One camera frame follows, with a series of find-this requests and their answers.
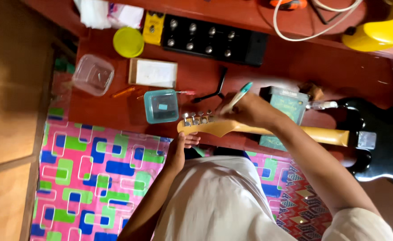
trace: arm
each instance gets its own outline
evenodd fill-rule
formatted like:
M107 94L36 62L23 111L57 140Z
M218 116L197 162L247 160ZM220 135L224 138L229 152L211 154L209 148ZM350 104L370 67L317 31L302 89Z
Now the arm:
M233 95L228 94L225 102ZM289 117L261 97L246 94L233 111L223 117L273 132L333 215L346 208L364 208L380 216L371 199L345 167Z
M143 200L120 232L118 241L150 240L161 213L168 191L176 175L183 169L184 148L199 143L199 137L181 132L168 149L167 159L159 175L147 191Z

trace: guitar headstock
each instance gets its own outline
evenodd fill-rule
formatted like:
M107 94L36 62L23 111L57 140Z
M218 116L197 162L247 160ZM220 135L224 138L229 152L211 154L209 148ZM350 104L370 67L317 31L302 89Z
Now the guitar headstock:
M197 124L193 124L192 118L187 118L187 124L185 124L185 120L182 120L177 124L177 131L183 131L185 135L192 132L205 132L222 137L234 131L240 124L235 120L217 119L213 116L210 117L210 121L208 121L208 117L195 117L195 123Z

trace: yellow object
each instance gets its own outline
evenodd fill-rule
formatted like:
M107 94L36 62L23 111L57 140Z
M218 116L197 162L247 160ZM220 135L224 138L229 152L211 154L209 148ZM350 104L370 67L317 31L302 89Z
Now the yellow object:
M165 14L147 11L143 28L143 38L146 43L161 45L164 20Z
M125 58L134 58L143 52L143 36L134 28L123 27L114 34L113 46L116 52L121 56Z
M195 117L195 119L201 123L201 118ZM177 132L183 131L185 135L192 132L205 132L217 137L222 137L231 131L273 135L273 133L269 130L258 127L250 127L235 120L218 120L199 125L191 125L189 127L185 127L183 122L184 121L182 120L178 123ZM348 137L350 134L350 131L348 130L324 129L317 127L301 127L301 129L319 143L345 147L348 146Z
M364 52L393 47L393 0L391 2L392 7L387 20L360 25L353 35L344 34L342 42L354 50Z

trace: white cable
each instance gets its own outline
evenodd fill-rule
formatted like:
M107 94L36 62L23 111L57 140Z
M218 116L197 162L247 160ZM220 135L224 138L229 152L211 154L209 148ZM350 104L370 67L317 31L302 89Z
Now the white cable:
M312 1L313 1L316 5L318 5L319 7L321 7L322 9L328 10L328 11L331 11L331 12L345 12L345 11L348 11L348 10L350 10L350 9L352 9L352 8L354 8L354 7L356 7L356 6L358 6L358 5L360 4L360 1L356 1L356 2L354 2L350 7L336 9L336 8L328 7L328 6L324 5L323 3L320 3L319 0L312 0Z
M357 3L357 5L355 5L352 9L350 9L350 11L348 11L348 13L346 13L346 14L344 15L344 17L343 17L342 19L340 19L338 22L336 22L334 25L328 27L327 29L321 31L321 32L318 33L318 34L315 34L315 35L313 35L313 36L309 36L309 37L306 37L306 38L303 38L303 39L290 39L290 38L284 36L284 35L280 32L280 30L278 29L278 25L277 25L277 13L278 13L278 10L279 10L279 8L280 8L280 5L281 5L281 2L282 2L282 1L283 1L283 0L279 0L279 1L278 1L278 4L277 4L277 6L275 6L275 10L274 10L274 29L275 29L275 32L276 32L276 33L280 36L280 38L282 38L282 39L285 39L285 40L288 40L288 41L293 41L293 42L298 42L298 41L305 41L305 40L308 40L308 39L315 38L315 37L317 37L317 36L320 36L320 35L326 33L327 31L333 29L333 28L336 27L338 24L340 24L342 21L344 21L351 13L353 13L353 11L359 6L360 3L362 3L363 0L356 0L355 3Z

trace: yellow lid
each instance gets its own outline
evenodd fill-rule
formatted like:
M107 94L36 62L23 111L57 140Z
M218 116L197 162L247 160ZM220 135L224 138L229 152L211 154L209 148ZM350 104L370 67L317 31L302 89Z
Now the yellow lid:
M123 27L114 34L113 46L116 52L121 56L125 58L134 58L143 52L143 36L134 28Z

